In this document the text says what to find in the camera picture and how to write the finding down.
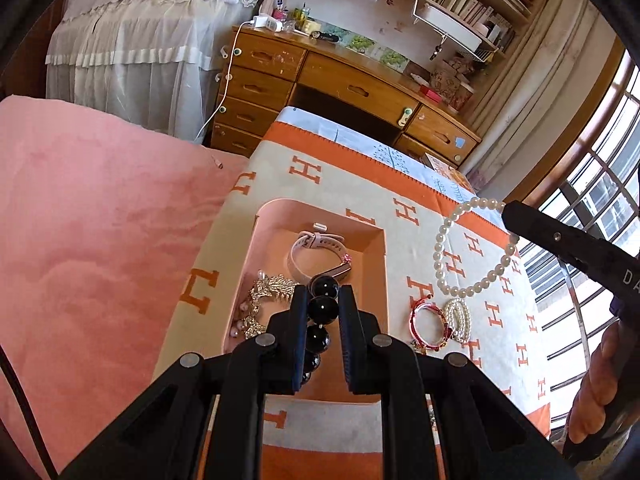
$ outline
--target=wooden drawer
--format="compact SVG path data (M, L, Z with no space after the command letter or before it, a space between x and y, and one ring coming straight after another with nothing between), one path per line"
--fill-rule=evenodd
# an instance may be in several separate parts
M263 136L278 116L273 110L233 97L227 97L223 107L216 114L217 123L257 136Z
M429 155L433 155L436 158L439 158L441 161L446 162L450 166L456 168L458 167L457 164L451 162L450 160L447 160L439 153L434 152L429 146L425 146L420 141L415 140L413 137L409 137L405 134L402 134L399 139L396 140L394 148L400 153L404 153L405 155L408 155L416 160L420 160L421 156L423 156L425 153L429 153Z
M287 104L293 83L279 79L272 75L240 68L231 67L232 79L229 81L227 96L236 97L257 105L280 111ZM225 85L220 82L220 95L225 91Z
M418 101L360 70L310 52L298 83L329 94L398 125L405 108L415 111Z
M234 65L295 81L305 50L281 41L268 40L253 34L240 34L236 48L242 50L234 56Z
M237 130L231 126L214 124L210 146L217 150L223 150L224 152L250 156L258 147L261 140L258 136Z
M459 166L476 142L455 124L420 106L406 132Z

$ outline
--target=red bracelet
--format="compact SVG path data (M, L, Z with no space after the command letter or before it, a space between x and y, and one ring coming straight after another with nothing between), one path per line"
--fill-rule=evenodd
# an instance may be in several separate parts
M445 318L442 311L437 307L435 303L431 303L429 301L432 297L433 296L430 294L426 298L422 298L421 300L416 301L414 303L414 306L411 307L411 314L409 316L409 330L419 347L427 348L429 350L434 350L437 352L447 344L447 341L451 338L453 330L450 328L449 323L447 323L447 319ZM417 328L415 327L415 315L419 310L422 310L424 308L430 310L434 314L437 314L442 322L442 338L436 344L431 344L425 341L420 336Z

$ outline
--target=pink blanket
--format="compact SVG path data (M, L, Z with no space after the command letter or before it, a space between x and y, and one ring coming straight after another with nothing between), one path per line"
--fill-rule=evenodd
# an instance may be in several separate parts
M149 384L246 163L65 102L0 103L0 342L58 470ZM1 375L0 418L46 478Z

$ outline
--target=drawer lock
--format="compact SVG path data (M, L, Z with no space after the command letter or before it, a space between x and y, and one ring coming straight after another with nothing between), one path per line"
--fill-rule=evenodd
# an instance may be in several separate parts
M412 108L407 107L404 110L402 110L402 116L400 117L400 119L398 119L398 126L400 126L401 128L404 128L407 120L409 119L409 117L411 117L412 113L414 113L414 110Z

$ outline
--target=white charging cable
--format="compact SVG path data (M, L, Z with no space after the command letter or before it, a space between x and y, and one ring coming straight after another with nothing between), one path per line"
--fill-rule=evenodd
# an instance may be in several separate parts
M243 25L251 25L252 23L254 23L255 18L252 19L249 22L242 22L240 24L240 26L238 27L238 31L236 32L236 37L234 38L234 45L231 47L231 54L229 56L229 66L226 69L226 83L225 83L225 92L222 94L222 101L220 101L220 104L218 104L218 108L215 109L215 111L210 115L209 119L207 119L205 121L205 123L202 125L200 131L198 132L198 135L196 136L195 139L193 139L193 142L195 142L196 140L198 140L200 138L200 135L202 134L202 131L207 127L207 124L209 124L209 121L213 119L213 116L215 114L218 113L218 111L220 110L220 108L222 107L222 103L225 102L226 99L226 90L229 88L229 81L231 80L231 63L234 60L234 52L236 50L236 42L238 41L238 35L240 34L240 30L242 29Z

